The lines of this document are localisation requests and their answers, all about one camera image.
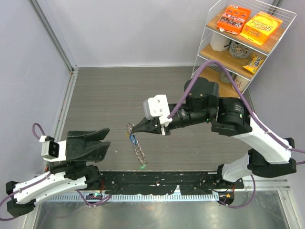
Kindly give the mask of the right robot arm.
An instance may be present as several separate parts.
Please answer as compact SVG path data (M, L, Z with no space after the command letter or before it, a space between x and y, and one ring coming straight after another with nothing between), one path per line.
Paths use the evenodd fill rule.
M169 104L164 94L144 101L145 117L132 132L170 135L174 129L211 123L212 132L248 144L251 149L245 156L219 165L215 181L222 188L249 175L274 178L296 173L296 161L291 157L292 138L278 142L272 139L271 131L260 128L241 99L219 96L218 83L199 77L188 80L184 88L189 85L192 88L182 104Z

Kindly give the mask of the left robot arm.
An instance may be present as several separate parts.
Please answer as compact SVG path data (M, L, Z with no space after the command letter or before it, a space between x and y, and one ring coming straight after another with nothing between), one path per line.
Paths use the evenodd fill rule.
M66 140L60 142L49 135L40 136L41 156L48 163L49 170L25 182L7 182L7 211L13 217L19 217L60 194L98 189L102 176L93 163L104 160L111 145L104 140L109 131L109 128L69 131Z

